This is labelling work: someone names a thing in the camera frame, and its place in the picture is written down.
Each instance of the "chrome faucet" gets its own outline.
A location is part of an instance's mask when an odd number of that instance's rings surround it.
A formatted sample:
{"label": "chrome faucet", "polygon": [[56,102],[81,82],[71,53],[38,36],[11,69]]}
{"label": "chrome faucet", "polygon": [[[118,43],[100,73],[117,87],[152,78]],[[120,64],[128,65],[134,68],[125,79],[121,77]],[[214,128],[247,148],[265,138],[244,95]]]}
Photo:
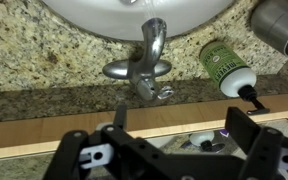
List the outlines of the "chrome faucet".
{"label": "chrome faucet", "polygon": [[103,73],[114,79],[129,79],[136,93],[145,101],[166,99],[174,94],[171,87],[159,88],[155,77],[171,71],[170,62],[160,60],[166,39],[167,26],[160,18],[152,18],[142,25],[144,54],[140,60],[114,61]]}
{"label": "chrome faucet", "polygon": [[120,0],[123,4],[131,5],[135,3],[137,0]]}

